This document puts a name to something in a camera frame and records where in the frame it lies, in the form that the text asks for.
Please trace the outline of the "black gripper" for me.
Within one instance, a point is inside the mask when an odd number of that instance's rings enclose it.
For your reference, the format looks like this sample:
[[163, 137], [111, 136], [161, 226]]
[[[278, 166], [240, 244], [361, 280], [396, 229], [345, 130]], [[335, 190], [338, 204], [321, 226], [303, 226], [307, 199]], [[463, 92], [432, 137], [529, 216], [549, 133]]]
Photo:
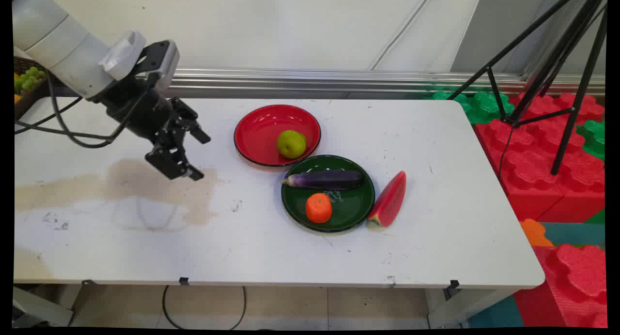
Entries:
[[[128, 130], [153, 143], [153, 149], [144, 158], [166, 178], [203, 179], [203, 172], [186, 157], [184, 139], [186, 134], [191, 134], [199, 143], [206, 144], [211, 138], [202, 130], [195, 110], [179, 98], [168, 101], [155, 88], [158, 80], [157, 76], [147, 79], [131, 76], [113, 81], [90, 101], [102, 103], [106, 114], [120, 124], [109, 141]], [[166, 123], [168, 131], [159, 131]]]

